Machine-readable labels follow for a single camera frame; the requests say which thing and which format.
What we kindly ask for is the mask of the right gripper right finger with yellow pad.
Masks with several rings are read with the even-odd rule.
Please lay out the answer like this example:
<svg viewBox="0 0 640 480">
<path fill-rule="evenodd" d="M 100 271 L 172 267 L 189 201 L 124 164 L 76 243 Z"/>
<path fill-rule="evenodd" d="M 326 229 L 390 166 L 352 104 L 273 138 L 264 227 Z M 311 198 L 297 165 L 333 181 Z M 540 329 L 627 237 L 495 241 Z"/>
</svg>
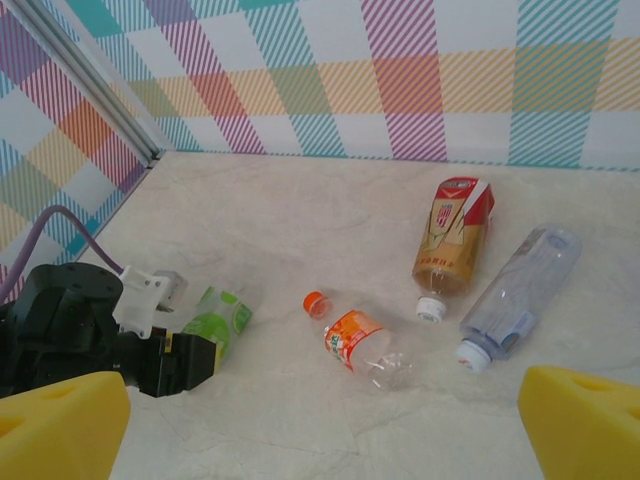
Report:
<svg viewBox="0 0 640 480">
<path fill-rule="evenodd" d="M 545 480 L 640 480 L 640 385 L 534 366 L 518 410 Z"/>
</svg>

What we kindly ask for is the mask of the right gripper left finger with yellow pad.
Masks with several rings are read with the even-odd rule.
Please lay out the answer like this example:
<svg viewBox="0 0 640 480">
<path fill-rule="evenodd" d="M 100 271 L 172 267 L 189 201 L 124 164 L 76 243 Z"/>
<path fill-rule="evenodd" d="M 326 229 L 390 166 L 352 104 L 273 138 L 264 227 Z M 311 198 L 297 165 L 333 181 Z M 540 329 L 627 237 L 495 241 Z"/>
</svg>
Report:
<svg viewBox="0 0 640 480">
<path fill-rule="evenodd" d="M 109 480 L 130 411 L 115 372 L 0 399 L 0 480 Z"/>
</svg>

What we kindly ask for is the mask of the green label plastic bottle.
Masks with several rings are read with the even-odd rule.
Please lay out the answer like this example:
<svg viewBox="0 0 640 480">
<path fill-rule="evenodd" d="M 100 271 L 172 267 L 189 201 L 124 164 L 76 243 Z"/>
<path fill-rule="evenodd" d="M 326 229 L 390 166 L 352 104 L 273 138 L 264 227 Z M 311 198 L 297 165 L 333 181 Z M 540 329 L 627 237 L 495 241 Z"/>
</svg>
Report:
<svg viewBox="0 0 640 480">
<path fill-rule="evenodd" d="M 216 346 L 215 364 L 220 367 L 234 340 L 253 318 L 253 310 L 233 292 L 208 287 L 200 298 L 195 316 L 181 330 Z"/>
</svg>

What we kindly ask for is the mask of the clear bluish plastic bottle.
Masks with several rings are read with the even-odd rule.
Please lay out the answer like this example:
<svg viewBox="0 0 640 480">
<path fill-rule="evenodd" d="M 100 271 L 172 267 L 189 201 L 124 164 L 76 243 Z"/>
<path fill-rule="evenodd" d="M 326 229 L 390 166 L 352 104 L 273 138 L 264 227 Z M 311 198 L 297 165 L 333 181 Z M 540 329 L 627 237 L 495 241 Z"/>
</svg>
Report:
<svg viewBox="0 0 640 480">
<path fill-rule="evenodd" d="M 582 252 L 564 226 L 535 227 L 460 323 L 459 364 L 482 372 L 509 359 L 538 324 Z"/>
</svg>

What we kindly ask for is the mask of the orange-cap orange-label clear bottle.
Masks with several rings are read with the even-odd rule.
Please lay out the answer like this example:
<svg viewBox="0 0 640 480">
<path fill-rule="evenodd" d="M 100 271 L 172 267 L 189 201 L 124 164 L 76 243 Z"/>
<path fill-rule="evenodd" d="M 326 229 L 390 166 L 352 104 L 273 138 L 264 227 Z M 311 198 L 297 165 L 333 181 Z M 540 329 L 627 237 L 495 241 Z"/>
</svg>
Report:
<svg viewBox="0 0 640 480">
<path fill-rule="evenodd" d="M 410 347 L 361 301 L 316 290 L 305 296 L 302 306 L 314 335 L 348 370 L 379 389 L 406 386 L 412 372 Z"/>
</svg>

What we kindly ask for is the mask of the brown tea bottle red top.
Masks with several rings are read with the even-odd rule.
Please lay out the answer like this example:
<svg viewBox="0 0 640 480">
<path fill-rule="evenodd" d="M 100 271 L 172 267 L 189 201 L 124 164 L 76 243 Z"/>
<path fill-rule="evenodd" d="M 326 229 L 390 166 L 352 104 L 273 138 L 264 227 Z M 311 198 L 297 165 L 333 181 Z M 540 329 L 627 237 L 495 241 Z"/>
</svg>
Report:
<svg viewBox="0 0 640 480">
<path fill-rule="evenodd" d="M 412 270 L 419 319 L 441 322 L 451 300 L 469 293 L 494 206 L 485 180 L 452 177 L 438 186 Z"/>
</svg>

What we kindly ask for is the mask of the aluminium frame post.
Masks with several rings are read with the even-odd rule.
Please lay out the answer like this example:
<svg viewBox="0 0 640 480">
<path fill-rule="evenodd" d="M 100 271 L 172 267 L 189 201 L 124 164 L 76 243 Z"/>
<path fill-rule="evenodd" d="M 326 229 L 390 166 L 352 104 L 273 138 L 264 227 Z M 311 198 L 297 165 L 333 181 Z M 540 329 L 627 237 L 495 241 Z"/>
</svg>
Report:
<svg viewBox="0 0 640 480">
<path fill-rule="evenodd" d="M 154 167 L 169 141 L 65 0 L 8 0 L 10 9 L 50 47 L 89 97 L 142 157 Z"/>
</svg>

